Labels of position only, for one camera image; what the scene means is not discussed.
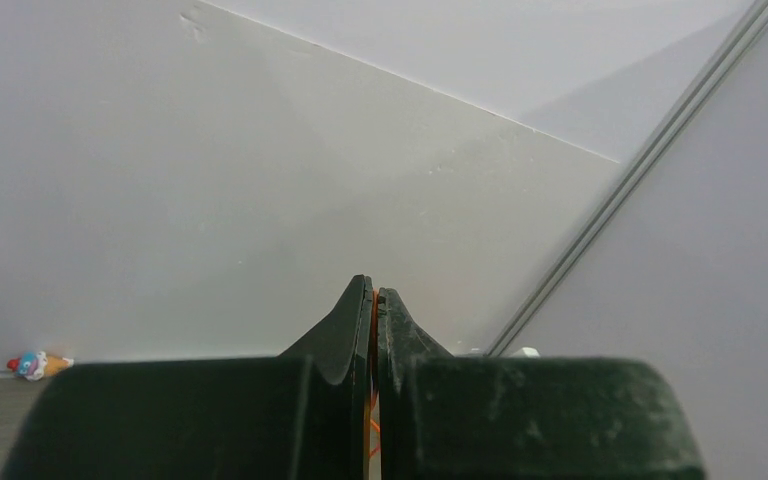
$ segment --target white panel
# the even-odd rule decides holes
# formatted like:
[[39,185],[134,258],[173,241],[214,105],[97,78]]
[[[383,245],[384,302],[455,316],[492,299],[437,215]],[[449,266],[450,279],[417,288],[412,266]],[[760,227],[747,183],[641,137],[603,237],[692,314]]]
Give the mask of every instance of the white panel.
[[768,32],[514,348],[660,369],[709,478],[768,480]]
[[355,273],[484,348],[619,170],[215,7],[0,2],[0,368],[274,353]]
[[214,0],[621,162],[752,0]]

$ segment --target gray metal strip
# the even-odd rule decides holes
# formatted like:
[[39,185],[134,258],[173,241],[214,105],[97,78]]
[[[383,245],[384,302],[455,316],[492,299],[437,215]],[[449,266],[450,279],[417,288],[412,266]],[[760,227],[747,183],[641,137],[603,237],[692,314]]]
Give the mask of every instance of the gray metal strip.
[[555,263],[537,290],[528,297],[514,317],[505,325],[485,355],[501,356],[511,346],[523,327],[540,309],[555,287],[560,284],[646,172],[661,158],[676,136],[767,26],[768,0],[756,0],[714,54],[711,61],[694,78],[678,102],[646,141],[644,148],[631,163],[628,172],[613,189],[613,193],[602,201],[581,233],[567,248],[566,253]]

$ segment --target toy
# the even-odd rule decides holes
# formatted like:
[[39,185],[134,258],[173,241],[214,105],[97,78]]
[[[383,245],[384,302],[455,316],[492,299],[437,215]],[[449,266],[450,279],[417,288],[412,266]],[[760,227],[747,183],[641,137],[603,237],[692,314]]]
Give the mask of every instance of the toy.
[[43,377],[50,377],[66,370],[75,364],[71,358],[62,358],[48,355],[45,352],[26,352],[19,358],[7,362],[7,368],[16,376],[25,377],[30,381],[37,381]]

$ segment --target colorful toy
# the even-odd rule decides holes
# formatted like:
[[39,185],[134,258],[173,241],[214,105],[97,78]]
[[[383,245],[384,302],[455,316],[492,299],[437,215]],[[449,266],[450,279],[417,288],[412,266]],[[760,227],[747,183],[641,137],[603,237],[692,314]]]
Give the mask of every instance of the colorful toy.
[[75,364],[71,358],[56,357],[45,352],[27,352],[19,358],[7,362],[7,368],[16,376],[25,377],[30,381],[37,381],[43,377],[50,377],[66,370]]

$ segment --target white wall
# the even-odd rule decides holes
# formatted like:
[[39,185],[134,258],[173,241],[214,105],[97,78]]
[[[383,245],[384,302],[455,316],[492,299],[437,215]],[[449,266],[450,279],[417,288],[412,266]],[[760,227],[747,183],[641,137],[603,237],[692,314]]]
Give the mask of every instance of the white wall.
[[0,369],[275,353],[356,273],[484,348],[621,171],[214,7],[0,2]]
[[676,389],[714,479],[768,479],[768,32],[524,328]]
[[213,0],[628,162],[752,0]]

